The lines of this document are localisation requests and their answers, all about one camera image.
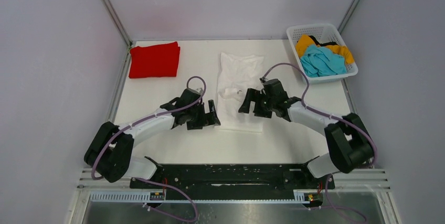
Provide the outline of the white t shirt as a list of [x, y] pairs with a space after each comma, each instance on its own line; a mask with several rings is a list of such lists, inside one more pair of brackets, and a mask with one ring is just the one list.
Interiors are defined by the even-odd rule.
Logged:
[[218, 130], [261, 133], [263, 122], [251, 114], [239, 113], [249, 88], [259, 89], [263, 74], [263, 56], [235, 56], [220, 53], [216, 112]]

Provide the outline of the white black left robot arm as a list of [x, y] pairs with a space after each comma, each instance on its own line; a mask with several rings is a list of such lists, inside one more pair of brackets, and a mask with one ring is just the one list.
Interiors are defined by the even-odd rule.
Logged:
[[155, 135], [186, 125], [188, 130], [200, 130], [206, 126], [220, 125], [213, 100], [208, 100], [205, 111], [202, 95], [187, 88], [180, 97], [162, 104], [152, 114], [134, 122], [116, 125], [110, 121], [98, 129], [84, 155], [84, 162], [110, 183], [121, 178], [142, 178], [151, 188], [163, 180], [160, 166], [148, 157], [132, 154], [139, 144]]

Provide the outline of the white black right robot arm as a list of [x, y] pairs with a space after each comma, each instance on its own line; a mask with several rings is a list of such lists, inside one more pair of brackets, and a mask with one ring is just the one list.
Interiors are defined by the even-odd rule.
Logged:
[[326, 139], [328, 153], [304, 164], [301, 181], [305, 187], [316, 187], [328, 174], [349, 173], [375, 156], [366, 128], [357, 114], [337, 116], [312, 108], [301, 98], [289, 97], [278, 79], [263, 80], [262, 84], [262, 90], [247, 90], [239, 113], [248, 114], [253, 105], [254, 116], [271, 118], [276, 115], [304, 125]]

